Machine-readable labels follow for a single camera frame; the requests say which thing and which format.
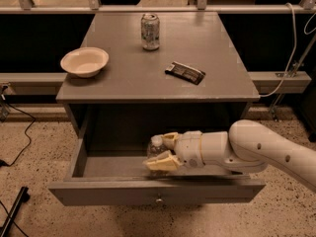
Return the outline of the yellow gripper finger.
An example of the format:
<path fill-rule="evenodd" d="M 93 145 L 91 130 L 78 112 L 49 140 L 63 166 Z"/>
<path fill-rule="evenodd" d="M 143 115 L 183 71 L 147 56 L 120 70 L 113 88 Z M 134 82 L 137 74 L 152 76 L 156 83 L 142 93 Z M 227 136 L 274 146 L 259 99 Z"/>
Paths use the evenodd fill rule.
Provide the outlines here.
<path fill-rule="evenodd" d="M 151 137 L 151 142 L 154 146 L 166 146 L 168 149 L 174 149 L 176 141 L 179 138 L 178 132 L 169 132 L 158 134 Z"/>
<path fill-rule="evenodd" d="M 143 162 L 143 164 L 150 171 L 177 171 L 182 163 L 176 155 L 173 155 L 170 150 L 167 150 L 155 157 L 149 158 Z"/>

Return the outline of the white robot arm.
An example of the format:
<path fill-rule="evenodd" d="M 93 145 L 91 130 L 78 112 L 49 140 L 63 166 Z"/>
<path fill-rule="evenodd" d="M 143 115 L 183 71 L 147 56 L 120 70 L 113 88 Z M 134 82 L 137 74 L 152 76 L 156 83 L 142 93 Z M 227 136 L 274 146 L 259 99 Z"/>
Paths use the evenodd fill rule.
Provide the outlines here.
<path fill-rule="evenodd" d="M 252 120 L 240 119 L 227 131 L 170 132 L 152 140 L 166 149 L 144 161 L 151 171 L 217 165 L 229 171 L 257 173 L 272 165 L 316 192 L 316 151 Z"/>

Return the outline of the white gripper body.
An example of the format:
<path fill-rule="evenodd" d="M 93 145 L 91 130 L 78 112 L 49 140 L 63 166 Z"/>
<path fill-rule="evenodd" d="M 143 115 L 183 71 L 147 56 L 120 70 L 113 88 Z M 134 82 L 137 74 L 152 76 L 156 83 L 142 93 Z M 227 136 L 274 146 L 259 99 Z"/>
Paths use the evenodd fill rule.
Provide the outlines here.
<path fill-rule="evenodd" d="M 188 131 L 180 134 L 174 151 L 180 161 L 188 168 L 201 168 L 203 161 L 200 153 L 201 132 Z"/>

